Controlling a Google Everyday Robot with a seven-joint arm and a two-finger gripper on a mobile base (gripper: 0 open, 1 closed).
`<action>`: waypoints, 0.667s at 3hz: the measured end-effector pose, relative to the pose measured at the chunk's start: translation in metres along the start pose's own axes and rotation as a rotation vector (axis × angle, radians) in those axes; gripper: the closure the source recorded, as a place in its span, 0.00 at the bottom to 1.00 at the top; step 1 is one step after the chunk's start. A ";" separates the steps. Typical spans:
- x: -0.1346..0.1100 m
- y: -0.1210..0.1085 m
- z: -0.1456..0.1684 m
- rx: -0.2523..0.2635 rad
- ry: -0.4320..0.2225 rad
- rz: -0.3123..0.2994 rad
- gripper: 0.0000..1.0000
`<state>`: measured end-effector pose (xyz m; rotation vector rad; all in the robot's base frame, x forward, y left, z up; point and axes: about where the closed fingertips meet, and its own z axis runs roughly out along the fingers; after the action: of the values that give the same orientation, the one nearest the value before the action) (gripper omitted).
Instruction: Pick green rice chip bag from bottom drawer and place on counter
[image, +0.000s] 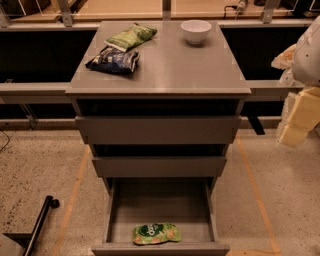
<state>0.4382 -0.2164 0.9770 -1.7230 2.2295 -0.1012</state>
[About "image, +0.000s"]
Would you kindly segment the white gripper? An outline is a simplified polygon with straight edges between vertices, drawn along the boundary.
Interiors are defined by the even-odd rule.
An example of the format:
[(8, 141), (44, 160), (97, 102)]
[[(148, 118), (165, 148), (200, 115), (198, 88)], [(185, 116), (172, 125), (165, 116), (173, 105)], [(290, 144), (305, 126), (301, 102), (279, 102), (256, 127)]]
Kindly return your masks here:
[[(292, 86), (294, 83), (291, 67), (295, 49), (295, 44), (289, 46), (271, 62), (273, 68), (283, 71), (279, 79), (282, 86)], [(320, 88), (307, 87), (298, 94), (289, 92), (277, 127), (279, 142), (291, 147), (297, 146), (319, 123)]]

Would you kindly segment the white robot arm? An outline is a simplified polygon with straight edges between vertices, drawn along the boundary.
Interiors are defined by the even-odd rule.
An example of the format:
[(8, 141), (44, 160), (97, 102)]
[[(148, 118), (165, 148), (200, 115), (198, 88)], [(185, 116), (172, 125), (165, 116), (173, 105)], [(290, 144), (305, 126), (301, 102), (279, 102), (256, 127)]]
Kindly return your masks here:
[(285, 99), (282, 120), (278, 126), (278, 141), (294, 147), (320, 123), (320, 17), (298, 39), (271, 62), (282, 69), (282, 86), (301, 83), (299, 93), (289, 93)]

